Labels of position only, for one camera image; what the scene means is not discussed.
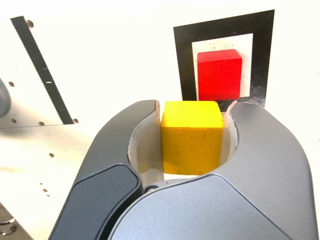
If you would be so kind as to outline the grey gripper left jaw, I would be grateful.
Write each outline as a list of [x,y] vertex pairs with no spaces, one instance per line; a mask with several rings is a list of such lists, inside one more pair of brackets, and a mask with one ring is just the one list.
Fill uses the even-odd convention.
[[94,138],[50,239],[106,240],[145,187],[163,179],[160,103],[138,101]]

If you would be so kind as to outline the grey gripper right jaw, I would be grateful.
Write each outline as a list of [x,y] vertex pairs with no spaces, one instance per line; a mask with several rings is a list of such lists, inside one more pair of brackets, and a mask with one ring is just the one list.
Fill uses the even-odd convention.
[[199,177],[165,184],[133,202],[109,240],[312,240],[315,200],[307,156],[264,108],[226,112],[232,155]]

